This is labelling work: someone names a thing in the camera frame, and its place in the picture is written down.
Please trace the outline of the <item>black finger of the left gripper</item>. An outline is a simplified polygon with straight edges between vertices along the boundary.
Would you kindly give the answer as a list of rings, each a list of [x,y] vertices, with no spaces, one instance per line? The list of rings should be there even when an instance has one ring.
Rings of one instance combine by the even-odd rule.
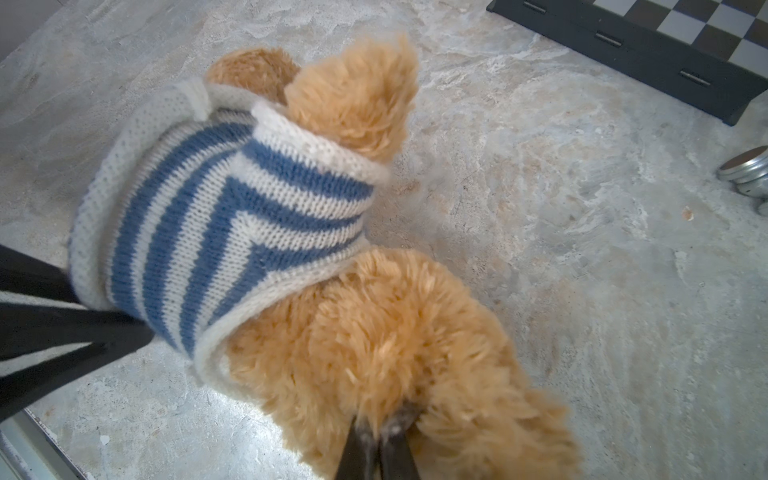
[[[1,359],[70,344],[84,346],[1,378],[1,418],[54,390],[147,346],[149,326],[119,312],[42,305],[1,305]]]
[[[79,304],[62,268],[6,246],[1,246],[1,290]]]

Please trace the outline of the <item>brown teddy bear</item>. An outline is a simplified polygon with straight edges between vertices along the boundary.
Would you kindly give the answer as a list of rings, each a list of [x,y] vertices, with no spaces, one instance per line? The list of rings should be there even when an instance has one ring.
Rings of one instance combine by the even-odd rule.
[[[277,102],[298,126],[381,165],[400,152],[418,91],[406,39],[363,40],[301,67],[282,49],[231,52],[206,78]],[[566,407],[535,388],[497,317],[446,267],[375,246],[339,275],[241,325],[231,377],[320,477],[348,431],[407,436],[424,479],[577,479]]]

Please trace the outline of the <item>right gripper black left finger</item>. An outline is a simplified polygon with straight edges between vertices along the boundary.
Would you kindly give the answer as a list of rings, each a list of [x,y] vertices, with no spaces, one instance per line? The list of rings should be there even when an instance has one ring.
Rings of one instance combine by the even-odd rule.
[[[367,422],[354,418],[335,474],[335,480],[374,480],[379,447]]]

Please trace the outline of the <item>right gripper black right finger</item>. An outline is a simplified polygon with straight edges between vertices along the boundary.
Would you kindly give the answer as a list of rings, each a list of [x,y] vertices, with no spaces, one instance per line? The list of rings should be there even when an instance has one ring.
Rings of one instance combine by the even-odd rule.
[[[403,403],[382,425],[379,441],[380,472],[383,480],[420,480],[407,431],[421,413],[413,403]]]

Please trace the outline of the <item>blue white striped sweater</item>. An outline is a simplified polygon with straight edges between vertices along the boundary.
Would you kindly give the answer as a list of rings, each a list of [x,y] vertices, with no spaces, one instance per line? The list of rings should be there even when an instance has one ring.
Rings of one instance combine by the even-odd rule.
[[[135,110],[81,200],[72,288],[87,307],[145,322],[237,396],[227,338],[367,247],[365,215],[387,177],[259,95],[181,81]]]

